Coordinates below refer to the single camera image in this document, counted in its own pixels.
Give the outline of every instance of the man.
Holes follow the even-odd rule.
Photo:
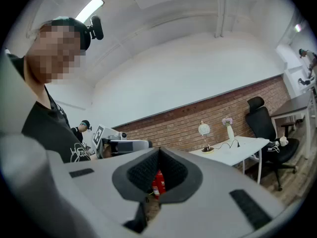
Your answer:
[[[62,78],[87,50],[87,27],[73,18],[57,18],[39,30],[26,55],[8,54],[25,83],[37,95],[22,128],[22,134],[34,138],[47,150],[60,154],[64,163],[96,159],[89,156],[70,129],[67,116],[47,91],[45,84]]]
[[[310,75],[308,78],[311,77],[313,70],[315,72],[315,75],[317,75],[317,55],[311,52],[310,50],[303,50],[303,49],[299,49],[299,54],[301,58],[307,56],[310,61],[310,65],[309,65]]]
[[[74,135],[78,138],[80,143],[83,142],[83,132],[85,132],[87,129],[91,130],[90,123],[87,120],[83,120],[78,127],[72,128],[72,132]]]

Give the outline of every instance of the desk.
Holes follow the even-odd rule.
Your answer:
[[[271,115],[272,124],[275,129],[276,137],[277,137],[277,130],[276,130],[276,123],[275,119],[283,118],[283,117],[290,117],[294,115],[298,115],[301,113],[305,114],[305,123],[306,123],[306,154],[305,158],[308,159],[311,151],[311,125],[310,125],[310,115],[309,115],[309,108],[310,102],[313,103],[314,113],[315,113],[315,126],[317,128],[317,108],[314,93],[309,90],[306,93],[288,100],[285,102],[278,110],[276,110]]]
[[[223,143],[228,143],[229,145],[232,144],[232,141],[227,140],[222,143],[213,145],[212,147],[215,148],[214,152],[205,154],[202,150],[192,151],[190,153],[201,156],[203,158],[211,159],[214,161],[222,162],[229,166],[233,166],[238,164],[239,162],[243,162],[243,173],[244,173],[244,160],[253,156],[256,152],[259,153],[259,160],[255,159],[259,162],[259,171],[258,171],[258,183],[260,183],[261,179],[261,169],[262,169],[262,152],[261,149],[265,147],[268,143],[268,139],[261,139],[261,138],[252,138],[252,137],[240,137],[236,136],[236,140],[239,141],[240,147],[237,147],[237,141],[233,142],[231,148],[227,144],[224,144],[220,149],[219,148]]]

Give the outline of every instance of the black rubber pad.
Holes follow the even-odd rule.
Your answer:
[[[272,218],[243,189],[230,192],[231,197],[255,230],[269,223]]]
[[[81,169],[73,172],[69,172],[70,176],[72,178],[84,176],[90,173],[93,173],[94,171],[92,169]]]

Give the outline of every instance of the red brick wall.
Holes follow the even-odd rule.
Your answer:
[[[201,120],[211,128],[207,142],[213,145],[228,139],[227,128],[222,125],[221,120],[224,117],[232,117],[235,135],[253,137],[253,132],[245,122],[245,115],[249,112],[247,100],[255,96],[264,99],[270,113],[289,99],[283,79],[278,76],[115,129],[125,131],[130,140],[151,140],[153,146],[192,151],[206,146],[198,133]]]

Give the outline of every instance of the flower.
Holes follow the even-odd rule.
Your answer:
[[[231,117],[222,119],[222,124],[226,127],[233,125],[233,120]]]

